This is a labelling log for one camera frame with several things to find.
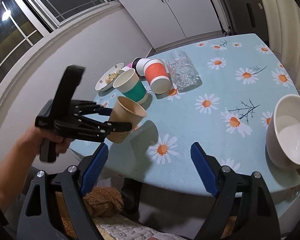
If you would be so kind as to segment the person's left forearm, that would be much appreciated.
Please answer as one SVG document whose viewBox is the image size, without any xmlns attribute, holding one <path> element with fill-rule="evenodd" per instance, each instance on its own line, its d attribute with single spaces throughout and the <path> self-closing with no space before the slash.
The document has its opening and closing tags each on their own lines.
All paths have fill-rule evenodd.
<svg viewBox="0 0 300 240">
<path fill-rule="evenodd" d="M 5 213 L 21 193 L 40 144 L 17 141 L 0 164 L 0 210 Z"/>
</svg>

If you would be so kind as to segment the person's left hand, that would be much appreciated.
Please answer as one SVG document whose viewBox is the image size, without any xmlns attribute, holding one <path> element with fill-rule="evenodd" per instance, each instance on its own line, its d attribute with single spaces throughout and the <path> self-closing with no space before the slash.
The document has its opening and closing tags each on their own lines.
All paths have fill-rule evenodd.
<svg viewBox="0 0 300 240">
<path fill-rule="evenodd" d="M 27 158 L 34 160 L 36 155 L 40 153 L 40 147 L 44 139 L 56 143 L 55 151 L 57 156 L 61 153 L 65 153 L 70 144 L 74 141 L 74 139 L 63 138 L 47 129 L 35 126 L 29 127 L 21 139 L 23 152 Z"/>
</svg>

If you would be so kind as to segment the person's right hand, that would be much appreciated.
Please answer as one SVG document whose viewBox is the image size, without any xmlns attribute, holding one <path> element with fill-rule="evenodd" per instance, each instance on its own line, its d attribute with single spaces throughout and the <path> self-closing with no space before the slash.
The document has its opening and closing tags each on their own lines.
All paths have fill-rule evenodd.
<svg viewBox="0 0 300 240">
<path fill-rule="evenodd" d="M 174 240 L 174 237 L 165 234 L 155 234 L 149 237 L 148 240 Z"/>
</svg>

